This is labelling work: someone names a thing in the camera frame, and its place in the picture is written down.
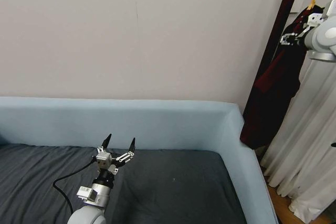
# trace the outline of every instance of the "gray bed sheet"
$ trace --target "gray bed sheet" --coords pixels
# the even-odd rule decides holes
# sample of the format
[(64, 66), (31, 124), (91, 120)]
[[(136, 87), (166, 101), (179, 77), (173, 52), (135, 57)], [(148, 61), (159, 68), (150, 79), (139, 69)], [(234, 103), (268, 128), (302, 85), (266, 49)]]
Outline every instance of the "gray bed sheet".
[[(95, 148), (0, 146), (0, 223), (67, 223), (70, 210), (52, 182), (87, 164)], [(76, 192), (97, 176), (92, 164), (58, 182), (74, 209)], [(221, 157), (208, 151), (135, 151), (121, 167), (105, 211), (112, 224), (246, 223)]]

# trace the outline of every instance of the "hanging clothes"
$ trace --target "hanging clothes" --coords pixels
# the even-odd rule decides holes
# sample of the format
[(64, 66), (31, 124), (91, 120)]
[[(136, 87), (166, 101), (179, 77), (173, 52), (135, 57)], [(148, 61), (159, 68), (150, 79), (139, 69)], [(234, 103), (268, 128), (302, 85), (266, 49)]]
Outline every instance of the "hanging clothes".
[(336, 66), (312, 61), (260, 165), (304, 223), (336, 200)]
[[(300, 34), (308, 16), (322, 12), (323, 9), (319, 6), (305, 9), (283, 34)], [(307, 49), (303, 46), (279, 45), (271, 65), (255, 81), (240, 135), (240, 140), (250, 148), (268, 145), (277, 134), (289, 103), (299, 90), (299, 74), (306, 52)]]

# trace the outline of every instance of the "robotic arm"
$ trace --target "robotic arm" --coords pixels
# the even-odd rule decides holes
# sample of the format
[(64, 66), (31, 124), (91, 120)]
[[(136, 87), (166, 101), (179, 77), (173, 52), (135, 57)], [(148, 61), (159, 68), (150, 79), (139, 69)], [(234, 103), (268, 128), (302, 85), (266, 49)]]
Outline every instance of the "robotic arm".
[(111, 134), (104, 140), (101, 147), (98, 147), (96, 160), (99, 167), (99, 176), (92, 182), (92, 187), (81, 186), (77, 196), (87, 204), (75, 211), (68, 224), (106, 224), (104, 211), (110, 198), (110, 191), (113, 188), (114, 176), (118, 173), (119, 167), (124, 166), (134, 157), (135, 138), (129, 150), (123, 155), (107, 152)]
[(285, 34), (282, 45), (304, 45), (312, 50), (313, 60), (336, 62), (336, 0), (332, 0), (323, 14), (309, 15), (307, 27), (301, 34)]

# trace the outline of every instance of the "clothing rack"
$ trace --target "clothing rack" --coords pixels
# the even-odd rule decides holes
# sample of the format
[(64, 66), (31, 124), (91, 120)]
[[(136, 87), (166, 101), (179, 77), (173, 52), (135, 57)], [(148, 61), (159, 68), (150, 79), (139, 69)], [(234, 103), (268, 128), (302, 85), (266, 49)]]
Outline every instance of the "clothing rack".
[[(273, 28), (271, 31), (271, 34), (268, 38), (267, 45), (263, 54), (263, 57), (261, 59), (258, 72), (256, 75), (256, 79), (258, 79), (268, 68), (268, 66), (271, 64), (273, 56), (277, 50), (281, 34), (285, 28), (286, 21), (289, 17), (290, 10), (293, 6), (294, 0), (282, 0), (280, 4), (280, 8), (277, 14), (277, 17), (275, 19), (275, 22), (273, 24)], [(247, 100), (247, 104), (244, 110), (244, 116), (247, 112), (247, 108), (249, 107), (251, 99), (251, 93)]]

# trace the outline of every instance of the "white wall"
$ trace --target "white wall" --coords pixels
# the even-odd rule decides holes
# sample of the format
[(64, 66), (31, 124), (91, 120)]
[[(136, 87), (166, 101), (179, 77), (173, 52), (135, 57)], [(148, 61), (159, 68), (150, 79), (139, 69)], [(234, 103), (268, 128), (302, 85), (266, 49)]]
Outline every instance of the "white wall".
[(281, 0), (0, 0), (0, 95), (236, 102)]

